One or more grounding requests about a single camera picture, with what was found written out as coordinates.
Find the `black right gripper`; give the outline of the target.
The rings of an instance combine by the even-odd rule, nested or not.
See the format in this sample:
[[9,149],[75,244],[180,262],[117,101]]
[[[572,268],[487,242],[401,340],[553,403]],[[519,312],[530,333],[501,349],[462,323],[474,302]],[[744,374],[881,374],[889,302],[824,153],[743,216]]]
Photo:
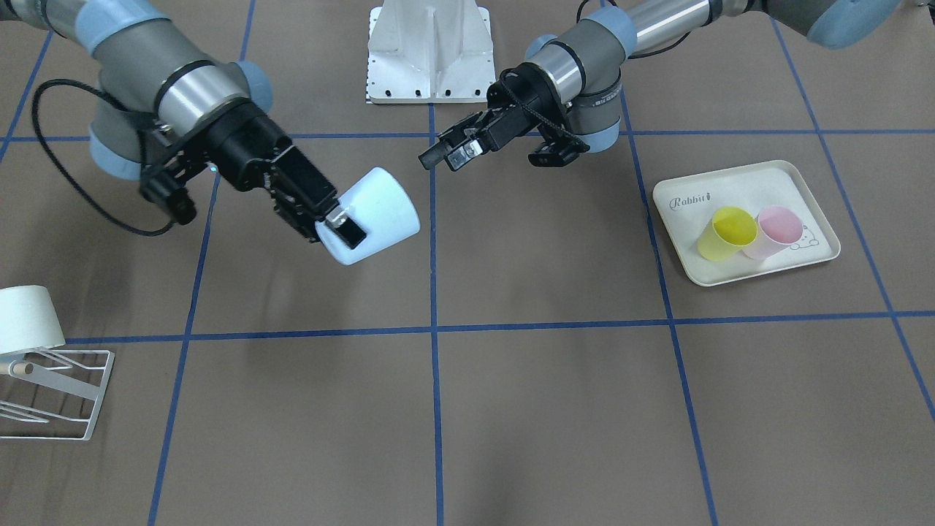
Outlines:
[[238,102],[205,131],[208,159],[240,192],[264,189],[274,212],[308,242],[357,249],[367,236],[344,207],[337,189],[253,102]]

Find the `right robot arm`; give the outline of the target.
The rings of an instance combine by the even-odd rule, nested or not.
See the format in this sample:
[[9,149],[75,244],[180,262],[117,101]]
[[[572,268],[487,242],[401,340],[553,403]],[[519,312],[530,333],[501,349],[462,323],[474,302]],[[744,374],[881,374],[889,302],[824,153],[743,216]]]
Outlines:
[[364,227],[336,187],[270,119],[270,83],[253,64],[217,62],[148,1],[4,1],[2,20],[59,34],[100,64],[96,87],[41,83],[31,118],[47,148],[39,120],[47,90],[73,86],[99,99],[91,124],[98,166],[136,178],[143,199],[168,216],[166,226],[144,230],[105,213],[111,224],[143,237],[189,224],[197,212],[186,184],[215,167],[240,192],[266,190],[275,213],[308,242],[323,242],[326,233],[342,248],[364,242]]

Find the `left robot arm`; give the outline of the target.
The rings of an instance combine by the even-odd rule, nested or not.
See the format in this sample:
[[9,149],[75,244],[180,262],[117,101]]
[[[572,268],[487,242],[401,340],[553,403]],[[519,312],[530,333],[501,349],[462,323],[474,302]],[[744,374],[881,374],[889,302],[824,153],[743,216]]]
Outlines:
[[644,1],[621,9],[611,1],[559,36],[545,34],[525,60],[488,87],[487,107],[453,124],[419,157],[425,169],[445,163],[457,171],[513,139],[538,130],[529,153],[536,167],[564,167],[617,142],[622,122],[624,62],[657,56],[692,31],[749,11],[825,49],[867,37],[897,9],[896,1]]

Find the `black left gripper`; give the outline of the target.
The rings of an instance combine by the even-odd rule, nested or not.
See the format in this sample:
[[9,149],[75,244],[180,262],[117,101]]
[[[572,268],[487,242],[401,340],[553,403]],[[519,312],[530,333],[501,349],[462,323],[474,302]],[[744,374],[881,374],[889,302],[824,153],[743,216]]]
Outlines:
[[533,129],[540,130],[542,140],[573,140],[568,108],[560,101],[550,77],[535,64],[502,71],[500,79],[488,87],[486,97],[486,110],[455,123],[438,137],[438,143],[419,156],[425,170],[445,162],[449,170],[458,171],[471,160],[497,152]]

